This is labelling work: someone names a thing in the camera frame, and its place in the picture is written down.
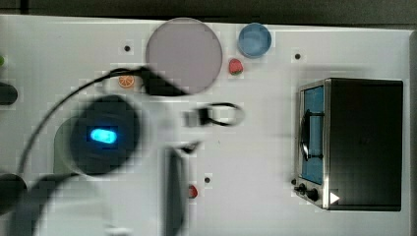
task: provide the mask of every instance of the toaster oven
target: toaster oven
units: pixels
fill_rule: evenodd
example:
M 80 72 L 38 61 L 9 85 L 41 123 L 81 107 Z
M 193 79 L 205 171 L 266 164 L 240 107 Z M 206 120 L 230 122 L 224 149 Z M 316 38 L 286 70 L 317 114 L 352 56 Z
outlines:
M 401 210 L 402 81 L 299 88 L 297 196 L 329 210 Z

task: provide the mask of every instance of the black cable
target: black cable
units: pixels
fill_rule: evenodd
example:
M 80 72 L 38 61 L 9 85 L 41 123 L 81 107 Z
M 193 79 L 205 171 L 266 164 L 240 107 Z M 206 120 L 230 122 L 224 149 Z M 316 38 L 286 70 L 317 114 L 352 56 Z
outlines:
M 39 125 L 37 125 L 36 129 L 33 131 L 33 133 L 31 134 L 28 143 L 26 144 L 24 151 L 22 153 L 22 157 L 21 160 L 19 162 L 19 166 L 18 166 L 18 174 L 23 175 L 24 171 L 25 171 L 25 166 L 26 163 L 28 161 L 29 158 L 29 153 L 31 148 L 33 147 L 34 141 L 36 140 L 36 137 L 40 134 L 40 132 L 42 131 L 43 127 L 45 126 L 46 122 L 49 120 L 49 118 L 52 116 L 53 113 L 55 113 L 55 111 L 62 105 L 64 104 L 69 98 L 71 98 L 72 96 L 74 96 L 75 94 L 79 93 L 81 90 L 88 88 L 96 83 L 100 83 L 106 79 L 112 78 L 112 77 L 117 77 L 117 76 L 130 76 L 130 75 L 135 75 L 138 72 L 140 72 L 141 69 L 139 70 L 128 70 L 128 69 L 115 69 L 113 71 L 110 71 L 107 75 L 97 78 L 91 82 L 86 83 L 85 85 L 77 88 L 76 90 L 72 91 L 70 94 L 68 94 L 66 97 L 64 97 L 61 101 L 59 101 L 58 103 L 56 103 L 52 109 L 50 109 L 46 115 L 43 117 L 43 119 L 40 121 Z

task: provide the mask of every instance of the gray plate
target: gray plate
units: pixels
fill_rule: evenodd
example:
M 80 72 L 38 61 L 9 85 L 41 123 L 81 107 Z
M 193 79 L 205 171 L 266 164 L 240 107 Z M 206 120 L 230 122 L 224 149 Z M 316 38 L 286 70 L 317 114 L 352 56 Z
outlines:
M 218 76 L 221 45 L 204 23 L 177 18 L 160 26 L 150 37 L 147 64 L 187 93 L 201 92 Z

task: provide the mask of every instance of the white surface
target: white surface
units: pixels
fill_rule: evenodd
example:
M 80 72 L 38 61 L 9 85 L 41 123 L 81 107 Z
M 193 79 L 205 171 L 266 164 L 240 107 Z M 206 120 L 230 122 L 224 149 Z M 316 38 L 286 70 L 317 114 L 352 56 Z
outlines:
M 33 127 L 74 87 L 103 71 L 141 65 L 147 40 L 160 24 L 0 16 L 0 54 L 8 59 L 0 78 L 20 93 L 14 106 L 0 111 L 0 165 L 16 170 Z M 245 109 L 246 119 L 231 129 L 208 128 L 212 134 L 188 158 L 200 195 L 190 205 L 184 235 L 409 235 L 410 32 L 268 26 L 272 47 L 266 56 L 251 60 L 236 48 L 243 25 L 208 25 L 223 47 L 222 70 L 211 89 L 180 99 L 234 102 Z M 123 51 L 126 43 L 133 45 L 129 53 Z M 301 54 L 299 61 L 293 59 L 295 53 Z M 245 67 L 237 78 L 227 73 L 232 57 Z M 292 194 L 295 91 L 328 77 L 404 80 L 401 212 L 321 211 Z M 52 141 L 60 122 L 57 114 L 41 135 L 26 180 L 51 172 Z M 211 183 L 205 188 L 206 175 Z

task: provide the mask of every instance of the blue bowl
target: blue bowl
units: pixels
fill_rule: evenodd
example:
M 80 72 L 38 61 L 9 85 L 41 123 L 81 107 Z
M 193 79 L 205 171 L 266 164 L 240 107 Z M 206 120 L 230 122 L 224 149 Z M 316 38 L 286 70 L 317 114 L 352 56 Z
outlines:
M 266 27 L 258 23 L 245 26 L 239 34 L 238 47 L 248 58 L 258 58 L 270 48 L 271 38 Z

